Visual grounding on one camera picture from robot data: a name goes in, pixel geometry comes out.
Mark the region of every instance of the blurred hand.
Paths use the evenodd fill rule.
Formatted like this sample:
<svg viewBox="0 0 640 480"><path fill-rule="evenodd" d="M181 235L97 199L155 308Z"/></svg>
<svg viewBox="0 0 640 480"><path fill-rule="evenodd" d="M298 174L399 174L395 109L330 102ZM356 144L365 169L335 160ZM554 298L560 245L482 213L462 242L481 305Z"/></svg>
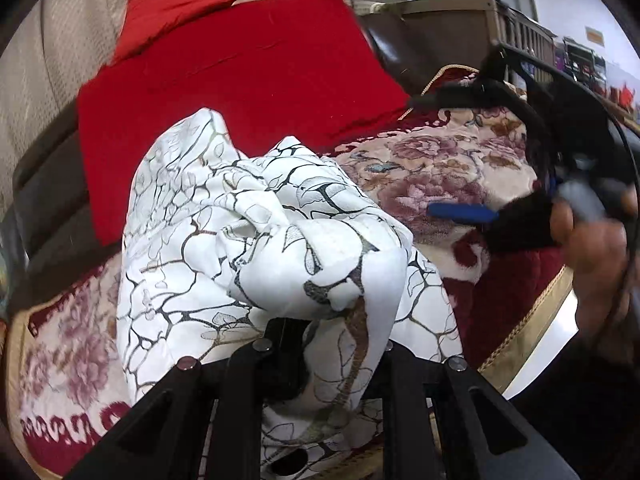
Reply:
<svg viewBox="0 0 640 480"><path fill-rule="evenodd" d="M626 193L623 206L629 214L638 214L635 189ZM620 222L610 219L575 223L572 210L566 202L554 205L550 222L552 237L562 245L564 262L574 270L578 333L591 340L612 307L628 261L625 229ZM638 263L626 284L611 328L598 346L598 352L614 362L633 362L629 326L622 322L629 310L629 290L640 284Z"/></svg>

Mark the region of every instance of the white wall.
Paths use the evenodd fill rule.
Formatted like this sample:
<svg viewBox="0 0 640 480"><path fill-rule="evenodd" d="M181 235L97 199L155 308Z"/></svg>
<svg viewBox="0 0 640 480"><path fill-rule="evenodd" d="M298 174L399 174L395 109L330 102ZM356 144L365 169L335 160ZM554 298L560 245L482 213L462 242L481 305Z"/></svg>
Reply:
<svg viewBox="0 0 640 480"><path fill-rule="evenodd" d="M601 0L535 0L538 20L559 36L570 36L592 48L623 71L640 78L640 58L622 28ZM604 35L605 46L587 40L585 27Z"/></svg>

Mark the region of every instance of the red object on table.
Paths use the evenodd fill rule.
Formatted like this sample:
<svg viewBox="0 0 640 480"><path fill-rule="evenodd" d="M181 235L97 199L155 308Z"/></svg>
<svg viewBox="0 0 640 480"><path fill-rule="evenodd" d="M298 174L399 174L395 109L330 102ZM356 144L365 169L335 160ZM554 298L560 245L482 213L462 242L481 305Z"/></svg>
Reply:
<svg viewBox="0 0 640 480"><path fill-rule="evenodd" d="M235 0L129 0L112 63L142 52L163 34Z"/></svg>
<svg viewBox="0 0 640 480"><path fill-rule="evenodd" d="M120 239L140 160L199 108L222 113L236 148L255 156L288 135L323 152L395 120L407 99L342 0L257 0L185 23L78 95L98 240Z"/></svg>

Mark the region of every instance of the silver bolt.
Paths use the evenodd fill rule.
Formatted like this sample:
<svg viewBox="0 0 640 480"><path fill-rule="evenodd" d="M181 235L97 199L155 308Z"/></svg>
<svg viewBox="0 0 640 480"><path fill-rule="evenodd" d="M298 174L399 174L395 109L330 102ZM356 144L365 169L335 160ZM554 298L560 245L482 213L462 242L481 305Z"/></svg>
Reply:
<svg viewBox="0 0 640 480"><path fill-rule="evenodd" d="M260 339L256 339L254 341L254 350L256 352L268 352L269 350L271 350L272 345L273 343L271 342L271 339L261 337Z"/></svg>
<svg viewBox="0 0 640 480"><path fill-rule="evenodd" d="M198 364L198 360L190 355L185 355L178 359L178 368L182 371L191 370L196 364Z"/></svg>
<svg viewBox="0 0 640 480"><path fill-rule="evenodd" d="M450 357L447 363L449 364L449 368L457 372L464 372L467 367L466 361L459 356Z"/></svg>

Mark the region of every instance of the blue object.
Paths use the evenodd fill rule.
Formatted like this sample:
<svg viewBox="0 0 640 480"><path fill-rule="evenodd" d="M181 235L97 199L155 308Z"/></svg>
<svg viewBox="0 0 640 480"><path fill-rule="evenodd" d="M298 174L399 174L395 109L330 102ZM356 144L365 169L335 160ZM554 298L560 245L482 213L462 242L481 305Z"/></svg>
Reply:
<svg viewBox="0 0 640 480"><path fill-rule="evenodd" d="M427 213L436 218L468 225L489 224L498 218L497 212L481 204L434 202L427 207Z"/></svg>

